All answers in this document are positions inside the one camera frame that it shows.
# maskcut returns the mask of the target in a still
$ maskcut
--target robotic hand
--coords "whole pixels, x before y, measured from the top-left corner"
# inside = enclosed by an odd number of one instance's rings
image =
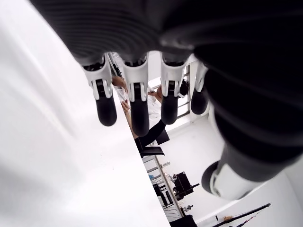
[[[124,61],[134,132],[148,132],[148,52],[162,53],[161,117],[172,124],[183,68],[201,61],[191,109],[214,105],[225,140],[202,186],[240,199],[303,152],[303,3],[294,0],[31,0],[83,66],[102,124],[116,122],[107,52]]]

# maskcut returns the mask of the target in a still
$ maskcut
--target black pole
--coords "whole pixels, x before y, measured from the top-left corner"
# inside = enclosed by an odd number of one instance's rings
[[[221,222],[221,223],[219,223],[219,224],[217,224],[217,225],[215,225],[215,226],[213,226],[213,227],[219,227],[219,226],[222,226],[222,225],[224,225],[224,224],[226,224],[226,223],[230,223],[230,222],[232,222],[232,221],[235,221],[235,220],[237,220],[237,219],[240,219],[240,218],[242,218],[242,217],[245,217],[245,216],[247,216],[247,215],[249,215],[249,214],[256,213],[256,212],[258,212],[258,211],[260,211],[260,210],[265,209],[266,207],[269,207],[270,205],[271,205],[270,203],[269,203],[269,204],[266,204],[266,205],[264,205],[264,206],[262,206],[262,207],[259,207],[259,208],[257,208],[257,209],[251,210],[251,211],[246,212],[246,213],[244,213],[244,214],[241,214],[241,215],[239,215],[239,216],[237,216],[237,217],[231,218],[231,219],[229,219],[229,220],[227,220],[227,221],[223,221],[223,222]]]

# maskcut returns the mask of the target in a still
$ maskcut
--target desk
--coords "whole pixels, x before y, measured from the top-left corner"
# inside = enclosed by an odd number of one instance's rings
[[[0,226],[169,227],[116,93],[105,127],[80,66],[28,1],[1,1],[0,25]]]
[[[175,194],[174,194],[173,189],[171,188],[171,186],[170,186],[170,184],[169,184],[169,180],[166,178],[166,176],[165,176],[165,174],[164,174],[164,172],[163,172],[163,169],[162,169],[162,167],[161,167],[161,164],[160,164],[160,162],[159,162],[157,156],[154,155],[154,156],[144,157],[144,158],[142,159],[142,161],[143,161],[144,163],[147,163],[147,162],[150,162],[150,161],[154,161],[154,162],[155,162],[156,167],[147,170],[147,172],[149,173],[149,172],[152,172],[152,171],[154,171],[154,170],[158,170],[160,174],[157,175],[157,176],[155,176],[155,177],[153,177],[153,178],[151,178],[151,181],[152,181],[152,180],[155,180],[155,179],[157,179],[157,178],[160,178],[160,177],[162,178],[162,181],[163,181],[163,182],[161,181],[161,183],[163,183],[163,184],[166,186],[166,189],[167,189],[167,191],[168,191],[168,193],[169,193],[169,195],[170,195],[170,197],[171,197],[171,199],[172,199],[172,201],[173,201],[174,207],[176,208],[176,212],[177,212],[179,218],[183,217],[183,213],[182,213],[182,211],[181,211],[180,206],[178,205],[177,198],[176,198],[176,196],[175,196]]]

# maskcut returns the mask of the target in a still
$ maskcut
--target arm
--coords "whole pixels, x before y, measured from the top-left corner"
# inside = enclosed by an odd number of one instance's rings
[[[128,90],[127,90],[127,87],[126,87],[126,82],[125,82],[123,77],[113,76],[112,80],[113,80],[113,85],[114,86],[122,87],[122,88],[124,88],[125,92],[128,93]]]
[[[148,95],[154,96],[160,103],[162,103],[162,89],[161,86],[158,87],[157,91],[150,91]]]
[[[142,147],[146,147],[153,141],[155,141],[158,136],[163,132],[165,129],[166,124],[163,123],[162,120],[160,120],[155,126],[153,126],[147,133],[146,136],[139,137],[140,143]]]
[[[127,120],[128,125],[129,125],[129,128],[130,128],[131,131],[132,131],[133,138],[134,138],[134,139],[138,138],[138,136],[137,136],[137,135],[134,133],[134,131],[133,131],[133,127],[132,127],[132,118],[131,118],[130,114],[127,113],[127,114],[125,115],[125,117],[126,117],[126,120]]]
[[[128,126],[129,128],[131,129],[131,132],[132,132],[132,135],[133,135],[133,138],[136,139],[138,138],[138,136],[134,133],[133,131],[133,127],[132,127],[132,118],[128,112],[129,110],[129,105],[127,103],[128,101],[126,100],[125,102],[121,102],[121,105],[122,105],[122,108],[123,108],[123,111],[124,111],[124,114],[125,114],[125,117],[126,117],[126,120],[127,120],[127,123],[128,123]]]

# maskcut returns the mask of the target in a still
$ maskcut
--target black fingertip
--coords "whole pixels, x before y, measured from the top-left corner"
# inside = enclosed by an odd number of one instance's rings
[[[207,104],[208,98],[205,87],[202,88],[201,92],[198,92],[195,88],[190,104],[190,108],[193,113],[197,115],[203,114],[207,108]]]
[[[147,101],[136,99],[131,102],[131,117],[134,133],[139,137],[145,136],[150,127]]]
[[[96,100],[98,118],[104,126],[112,126],[117,120],[116,107],[113,96],[100,97]]]
[[[178,115],[178,97],[163,96],[161,106],[161,119],[164,124],[173,124]]]
[[[210,190],[210,179],[212,177],[213,172],[217,169],[219,161],[211,164],[203,173],[202,175],[202,181],[201,185],[204,188],[205,191],[212,194],[212,191]]]

